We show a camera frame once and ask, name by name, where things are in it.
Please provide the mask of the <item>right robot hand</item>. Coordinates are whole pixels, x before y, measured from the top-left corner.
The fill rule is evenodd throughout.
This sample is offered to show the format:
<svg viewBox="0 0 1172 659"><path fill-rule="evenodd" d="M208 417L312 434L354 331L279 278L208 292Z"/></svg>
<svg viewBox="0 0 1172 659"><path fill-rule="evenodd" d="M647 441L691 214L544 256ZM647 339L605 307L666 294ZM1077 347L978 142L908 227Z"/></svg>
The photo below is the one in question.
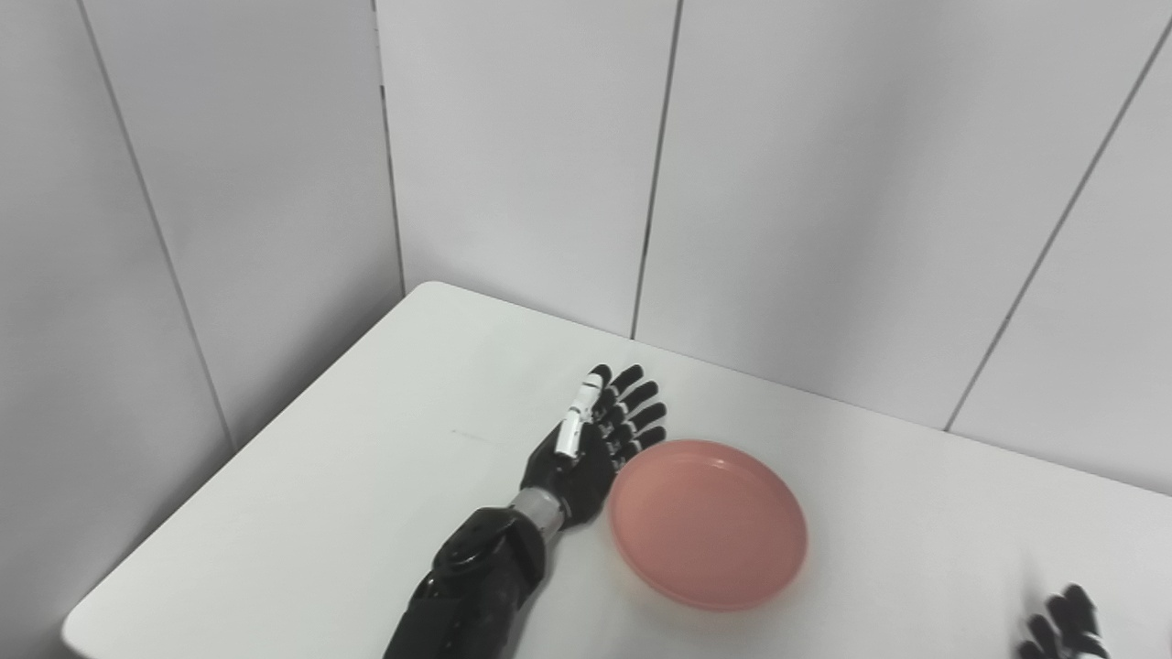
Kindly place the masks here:
<svg viewBox="0 0 1172 659"><path fill-rule="evenodd" d="M1045 613L1026 621L1029 638L1018 643L1017 658L1109 658L1102 641L1097 609L1084 587L1068 584L1045 602Z"/></svg>

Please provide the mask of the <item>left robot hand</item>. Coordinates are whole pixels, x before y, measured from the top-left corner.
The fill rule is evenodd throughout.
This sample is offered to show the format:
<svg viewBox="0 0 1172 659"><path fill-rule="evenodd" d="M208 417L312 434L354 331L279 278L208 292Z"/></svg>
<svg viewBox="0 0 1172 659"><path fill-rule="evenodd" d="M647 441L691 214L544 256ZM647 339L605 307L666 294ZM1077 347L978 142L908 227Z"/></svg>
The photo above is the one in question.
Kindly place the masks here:
<svg viewBox="0 0 1172 659"><path fill-rule="evenodd" d="M568 410L530 454L512 507L544 535L590 523L631 460L665 441L667 406L640 364L598 364Z"/></svg>

